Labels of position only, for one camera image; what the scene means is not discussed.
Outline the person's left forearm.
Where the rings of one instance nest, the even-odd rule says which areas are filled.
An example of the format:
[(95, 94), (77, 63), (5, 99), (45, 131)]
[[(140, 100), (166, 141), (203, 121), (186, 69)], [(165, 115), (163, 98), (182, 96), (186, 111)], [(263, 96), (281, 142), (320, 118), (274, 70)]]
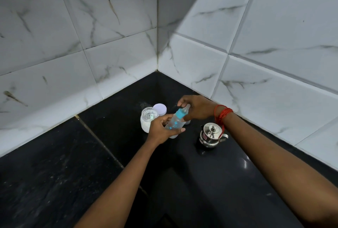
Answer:
[(151, 155), (163, 141), (147, 139), (74, 228), (124, 228)]

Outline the white round jar lid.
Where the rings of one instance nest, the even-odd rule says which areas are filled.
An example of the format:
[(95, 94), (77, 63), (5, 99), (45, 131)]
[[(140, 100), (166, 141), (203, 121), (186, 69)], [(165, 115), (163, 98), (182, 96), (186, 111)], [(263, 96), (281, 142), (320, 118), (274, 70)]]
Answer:
[(158, 113), (159, 116), (163, 116), (167, 113), (167, 107), (162, 103), (155, 104), (153, 109)]

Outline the person's left hand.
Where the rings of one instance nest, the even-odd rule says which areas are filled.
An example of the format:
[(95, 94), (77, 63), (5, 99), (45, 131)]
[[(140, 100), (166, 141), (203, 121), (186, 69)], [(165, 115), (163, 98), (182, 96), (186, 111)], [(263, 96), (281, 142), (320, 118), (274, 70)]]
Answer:
[(163, 116), (157, 117), (151, 122), (149, 133), (146, 139), (146, 143), (148, 145), (157, 147), (169, 139), (169, 137), (166, 136), (166, 129), (164, 128), (164, 125), (166, 125), (171, 120), (172, 116), (173, 114), (165, 114)]

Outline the red thread wristband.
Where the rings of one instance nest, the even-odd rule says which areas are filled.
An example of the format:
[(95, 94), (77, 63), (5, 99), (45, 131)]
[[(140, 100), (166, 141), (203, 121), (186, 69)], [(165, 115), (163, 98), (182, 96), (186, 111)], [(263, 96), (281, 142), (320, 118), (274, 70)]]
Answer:
[(233, 110), (231, 108), (224, 106), (224, 105), (218, 104), (214, 108), (215, 123), (221, 128), (221, 134), (218, 138), (222, 137), (224, 130), (225, 130), (223, 118), (225, 118), (230, 113), (233, 113)]

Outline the white powder jar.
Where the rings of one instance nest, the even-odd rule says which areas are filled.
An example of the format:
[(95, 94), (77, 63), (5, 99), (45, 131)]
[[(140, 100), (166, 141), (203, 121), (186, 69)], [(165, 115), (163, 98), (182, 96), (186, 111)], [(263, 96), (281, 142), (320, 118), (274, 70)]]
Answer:
[(142, 110), (140, 122), (144, 132), (149, 133), (151, 122), (158, 116), (158, 112), (153, 107), (147, 107)]

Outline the small steel lidded pot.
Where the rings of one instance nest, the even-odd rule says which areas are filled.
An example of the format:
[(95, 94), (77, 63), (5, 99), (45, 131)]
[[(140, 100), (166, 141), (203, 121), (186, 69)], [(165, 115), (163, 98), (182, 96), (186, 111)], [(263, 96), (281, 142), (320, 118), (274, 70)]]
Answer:
[(228, 138), (229, 136), (224, 133), (224, 129), (218, 124), (206, 123), (201, 125), (199, 141), (206, 148), (215, 148), (220, 142), (224, 142)]

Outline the person's right forearm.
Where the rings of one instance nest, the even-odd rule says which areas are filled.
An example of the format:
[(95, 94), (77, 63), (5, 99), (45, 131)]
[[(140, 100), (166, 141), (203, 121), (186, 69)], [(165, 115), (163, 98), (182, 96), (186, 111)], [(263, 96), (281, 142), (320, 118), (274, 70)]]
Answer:
[(288, 208), (307, 228), (338, 228), (338, 188), (234, 113), (224, 126)]

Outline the person's right hand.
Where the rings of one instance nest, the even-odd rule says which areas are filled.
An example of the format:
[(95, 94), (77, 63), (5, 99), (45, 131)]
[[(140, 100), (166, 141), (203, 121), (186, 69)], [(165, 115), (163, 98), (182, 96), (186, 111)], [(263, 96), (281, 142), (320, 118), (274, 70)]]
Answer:
[(214, 108), (217, 103), (205, 98), (202, 95), (196, 96), (196, 111), (194, 119), (207, 119), (214, 116)]

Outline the clear baby bottle blue collar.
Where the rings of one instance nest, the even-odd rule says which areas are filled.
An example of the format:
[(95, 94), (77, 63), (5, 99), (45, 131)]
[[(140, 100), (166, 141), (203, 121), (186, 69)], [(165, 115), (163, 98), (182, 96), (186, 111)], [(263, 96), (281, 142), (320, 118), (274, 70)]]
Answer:
[(187, 104), (185, 107), (178, 109), (164, 128), (167, 130), (182, 128), (186, 123), (183, 117), (188, 114), (189, 108), (190, 104)]

